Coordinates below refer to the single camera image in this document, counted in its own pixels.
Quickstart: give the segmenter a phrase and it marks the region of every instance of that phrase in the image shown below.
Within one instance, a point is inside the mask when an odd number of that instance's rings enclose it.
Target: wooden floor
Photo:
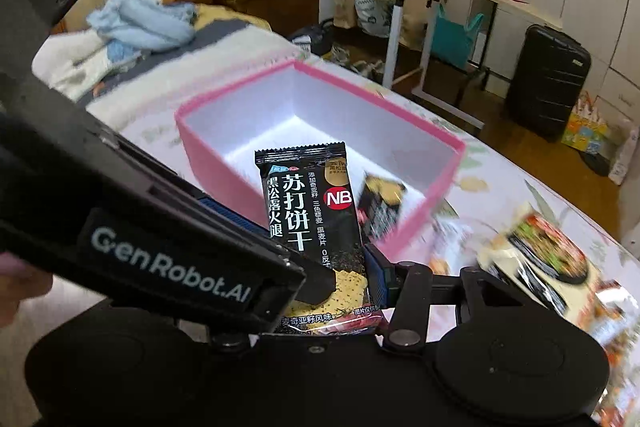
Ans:
[[[351,60],[384,59],[386,40],[368,38],[361,32],[339,32],[336,39],[349,49]],[[419,54],[401,47],[396,76],[414,69]],[[453,103],[464,74],[437,60],[429,64],[425,90],[445,102]],[[472,127],[437,107],[412,96],[410,86],[401,86],[399,92],[446,118],[451,123],[472,131]],[[502,111],[504,100],[482,91],[479,82],[472,84],[465,93],[460,108],[484,121],[485,127],[479,139],[549,188],[566,198],[601,227],[619,239],[618,186],[606,177],[600,177],[581,160],[578,152],[561,143],[549,143],[545,139],[511,121]]]

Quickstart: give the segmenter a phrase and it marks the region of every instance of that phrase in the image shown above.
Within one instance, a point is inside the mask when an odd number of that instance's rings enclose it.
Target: human hand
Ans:
[[[11,324],[20,301],[49,292],[53,277],[8,252],[0,253],[0,328]]]

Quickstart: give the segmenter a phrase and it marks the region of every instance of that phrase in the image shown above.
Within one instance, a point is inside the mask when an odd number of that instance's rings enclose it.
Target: black snack package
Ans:
[[[336,291],[319,306],[294,301],[280,333],[370,330],[383,315],[371,303],[343,142],[255,153],[270,237],[332,268]]]
[[[367,174],[356,214],[368,243],[385,237],[396,225],[405,190],[400,182]]]

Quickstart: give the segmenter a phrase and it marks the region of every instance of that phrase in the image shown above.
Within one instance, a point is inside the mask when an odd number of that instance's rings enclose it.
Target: pink tissue box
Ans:
[[[266,228],[255,151],[345,142],[356,201],[367,173],[407,188],[398,226],[377,244],[392,262],[431,219],[465,151],[463,141],[377,93],[295,60],[198,95],[175,120],[204,190]]]

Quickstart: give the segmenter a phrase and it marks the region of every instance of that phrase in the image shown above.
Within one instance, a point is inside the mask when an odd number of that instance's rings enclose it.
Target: bed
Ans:
[[[79,0],[63,21],[64,32],[47,41],[49,51],[46,55],[55,58],[72,39],[78,38],[77,32],[82,31],[82,20],[86,14],[103,1]],[[606,278],[619,280],[640,299],[640,263],[636,259],[571,203],[476,138],[397,93],[300,51],[266,29],[243,24],[229,25],[227,30],[226,33],[222,30],[224,34],[215,42],[187,54],[178,52],[177,56],[155,67],[136,71],[138,74],[132,78],[87,103],[86,109],[197,185],[175,126],[177,107],[197,93],[223,83],[237,82],[249,71],[293,58],[303,60],[361,89],[372,90],[377,96],[404,107],[419,118],[430,120],[465,141],[466,156],[442,211],[465,219],[474,227],[478,237],[490,238],[507,229],[521,206],[531,204],[545,216],[551,214],[560,221],[562,231],[603,271]],[[46,65],[34,65],[35,70],[41,67],[46,68]],[[428,233],[427,227],[416,238],[412,248],[425,248]],[[28,350],[47,331],[100,299],[100,295],[56,278],[47,296],[24,302],[15,323],[0,330],[0,367],[3,368],[0,389],[10,390],[0,393],[0,425],[23,427],[37,419],[37,411],[22,377],[22,365]],[[450,319],[450,314],[432,312],[431,335],[437,338],[438,334],[447,331],[452,326]],[[190,331],[198,334],[196,328]],[[633,360],[640,365],[637,353]]]

